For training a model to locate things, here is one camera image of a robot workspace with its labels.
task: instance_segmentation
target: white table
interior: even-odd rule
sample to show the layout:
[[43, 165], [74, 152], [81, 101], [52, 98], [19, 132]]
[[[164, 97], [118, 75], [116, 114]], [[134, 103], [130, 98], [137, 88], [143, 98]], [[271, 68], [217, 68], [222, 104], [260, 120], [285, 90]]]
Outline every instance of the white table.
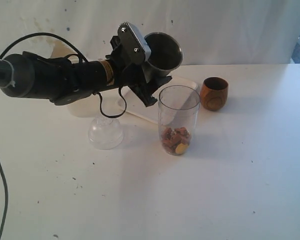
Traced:
[[[119, 147], [96, 150], [92, 118], [0, 92], [10, 194], [2, 239], [300, 240], [300, 64], [174, 73], [229, 82], [227, 105], [200, 109], [196, 142], [181, 157], [133, 115], [120, 118]], [[0, 178], [0, 222], [3, 207]]]

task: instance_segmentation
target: wooden cup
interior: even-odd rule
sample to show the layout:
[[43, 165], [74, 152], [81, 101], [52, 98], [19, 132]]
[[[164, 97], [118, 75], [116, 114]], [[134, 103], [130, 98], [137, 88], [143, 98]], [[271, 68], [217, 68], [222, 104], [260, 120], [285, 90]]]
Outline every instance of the wooden cup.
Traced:
[[221, 109], [228, 98], [229, 84], [220, 77], [209, 77], [203, 81], [200, 101], [205, 109], [217, 111]]

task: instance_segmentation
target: white backdrop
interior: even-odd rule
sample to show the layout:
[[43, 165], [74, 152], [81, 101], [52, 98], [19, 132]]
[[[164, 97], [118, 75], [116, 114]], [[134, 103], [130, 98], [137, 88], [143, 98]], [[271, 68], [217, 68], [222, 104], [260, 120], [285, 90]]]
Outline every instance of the white backdrop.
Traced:
[[[300, 0], [0, 0], [0, 52], [33, 32], [53, 32], [90, 59], [110, 53], [118, 25], [177, 39], [189, 64], [288, 63], [300, 32]], [[51, 39], [13, 52], [49, 57]]]

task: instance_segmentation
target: black strap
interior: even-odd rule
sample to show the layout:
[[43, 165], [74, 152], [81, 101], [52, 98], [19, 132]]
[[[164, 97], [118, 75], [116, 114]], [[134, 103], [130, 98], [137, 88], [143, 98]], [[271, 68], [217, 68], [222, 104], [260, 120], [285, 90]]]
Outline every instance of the black strap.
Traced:
[[121, 90], [122, 90], [122, 86], [119, 87], [118, 92], [119, 92], [120, 97], [121, 97], [121, 98], [123, 99], [123, 101], [124, 101], [124, 104], [125, 104], [124, 110], [123, 110], [122, 113], [120, 113], [120, 114], [118, 114], [118, 115], [111, 115], [111, 116], [105, 114], [104, 111], [102, 110], [102, 100], [103, 100], [103, 97], [102, 97], [102, 95], [101, 95], [100, 92], [96, 92], [96, 94], [98, 94], [98, 95], [99, 95], [99, 98], [100, 98], [100, 112], [101, 112], [101, 114], [102, 114], [103, 116], [105, 116], [106, 118], [109, 118], [109, 119], [116, 119], [116, 118], [121, 117], [121, 116], [126, 112], [126, 110], [127, 110], [127, 101], [126, 101], [125, 98], [122, 96]]

